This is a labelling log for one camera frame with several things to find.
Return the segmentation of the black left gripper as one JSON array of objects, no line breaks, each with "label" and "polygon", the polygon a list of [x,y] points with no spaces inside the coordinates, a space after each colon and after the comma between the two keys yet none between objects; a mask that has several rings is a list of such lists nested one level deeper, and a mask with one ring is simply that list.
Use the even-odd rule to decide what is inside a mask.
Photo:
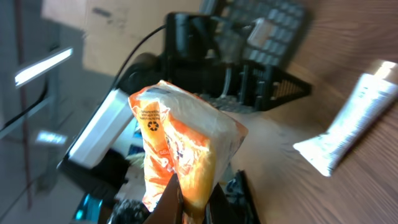
[{"label": "black left gripper", "polygon": [[198,95],[218,109],[269,111],[312,92],[312,85],[274,65],[244,60],[235,64],[214,59],[164,59],[164,80]]}]

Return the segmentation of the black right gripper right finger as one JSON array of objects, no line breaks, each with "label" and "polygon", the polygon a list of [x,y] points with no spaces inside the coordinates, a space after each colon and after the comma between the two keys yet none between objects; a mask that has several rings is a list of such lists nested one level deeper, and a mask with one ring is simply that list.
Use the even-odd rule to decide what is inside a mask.
[{"label": "black right gripper right finger", "polygon": [[203,224],[239,224],[239,218],[219,184],[214,187],[206,205]]}]

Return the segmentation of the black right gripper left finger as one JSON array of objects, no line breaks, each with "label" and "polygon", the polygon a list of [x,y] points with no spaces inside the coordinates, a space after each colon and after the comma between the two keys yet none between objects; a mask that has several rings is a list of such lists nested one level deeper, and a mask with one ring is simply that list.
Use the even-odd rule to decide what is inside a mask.
[{"label": "black right gripper left finger", "polygon": [[183,197],[177,174],[174,174],[156,208],[144,224],[182,224]]}]

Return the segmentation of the small orange carton box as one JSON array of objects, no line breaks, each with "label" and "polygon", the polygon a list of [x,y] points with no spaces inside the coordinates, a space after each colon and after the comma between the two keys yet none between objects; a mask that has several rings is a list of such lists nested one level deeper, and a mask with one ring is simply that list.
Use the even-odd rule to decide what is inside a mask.
[{"label": "small orange carton box", "polygon": [[144,143],[144,205],[153,211],[176,174],[184,223],[201,223],[210,195],[248,129],[198,96],[163,80],[132,94],[128,102]]}]

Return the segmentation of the white tube gold cap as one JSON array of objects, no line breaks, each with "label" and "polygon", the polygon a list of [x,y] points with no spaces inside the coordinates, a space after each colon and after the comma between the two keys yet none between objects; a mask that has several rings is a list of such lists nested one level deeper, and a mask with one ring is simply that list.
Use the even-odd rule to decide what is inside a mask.
[{"label": "white tube gold cap", "polygon": [[345,154],[397,98],[397,63],[376,60],[360,76],[326,130],[297,142],[298,151],[319,173],[331,176]]}]

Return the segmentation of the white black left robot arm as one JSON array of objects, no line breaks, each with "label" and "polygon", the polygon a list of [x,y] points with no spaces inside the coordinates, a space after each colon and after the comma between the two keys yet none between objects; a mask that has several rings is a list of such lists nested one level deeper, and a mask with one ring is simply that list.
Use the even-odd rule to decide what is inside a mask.
[{"label": "white black left robot arm", "polygon": [[110,197],[126,183],[128,146],[115,146],[133,119],[128,97],[165,80],[200,95],[221,111],[269,111],[308,96],[311,84],[274,65],[253,60],[173,58],[143,53],[124,70],[106,98],[68,148],[58,168],[85,192]]}]

